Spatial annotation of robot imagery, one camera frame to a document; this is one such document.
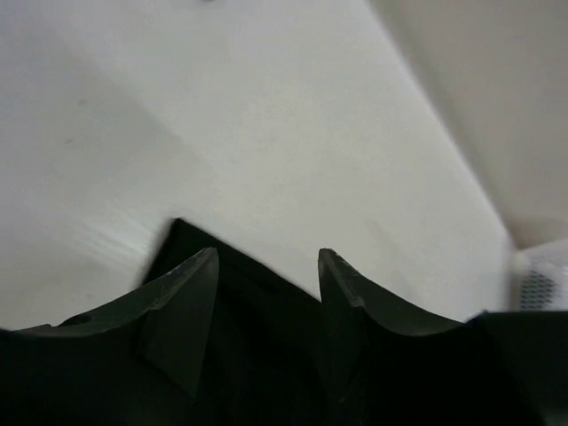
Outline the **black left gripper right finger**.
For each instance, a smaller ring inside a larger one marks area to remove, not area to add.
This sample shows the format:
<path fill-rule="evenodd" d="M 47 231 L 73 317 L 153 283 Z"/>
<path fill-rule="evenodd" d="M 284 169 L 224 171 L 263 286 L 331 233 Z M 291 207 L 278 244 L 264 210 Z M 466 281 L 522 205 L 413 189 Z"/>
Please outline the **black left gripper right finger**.
<path fill-rule="evenodd" d="M 319 252 L 334 393 L 358 425 L 564 425 L 565 312 L 464 322 L 412 304 Z"/>

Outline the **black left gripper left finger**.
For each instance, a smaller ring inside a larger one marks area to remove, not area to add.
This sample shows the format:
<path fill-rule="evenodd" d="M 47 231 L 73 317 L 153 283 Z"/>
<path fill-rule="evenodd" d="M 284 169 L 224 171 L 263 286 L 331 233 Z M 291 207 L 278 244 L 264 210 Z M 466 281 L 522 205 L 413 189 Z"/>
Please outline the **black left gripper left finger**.
<path fill-rule="evenodd" d="M 57 326 L 1 333 L 4 425 L 192 425 L 218 280 L 206 248 Z"/>

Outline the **black tank top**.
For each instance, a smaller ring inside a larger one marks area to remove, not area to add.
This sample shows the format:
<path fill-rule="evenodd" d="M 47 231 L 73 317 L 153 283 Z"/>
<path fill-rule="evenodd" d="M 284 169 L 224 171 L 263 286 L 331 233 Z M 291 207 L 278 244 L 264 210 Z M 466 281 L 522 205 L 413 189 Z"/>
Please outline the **black tank top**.
<path fill-rule="evenodd" d="M 192 425 L 336 425 L 321 304 L 256 259 L 171 220 L 145 283 L 214 248 L 215 308 Z"/>

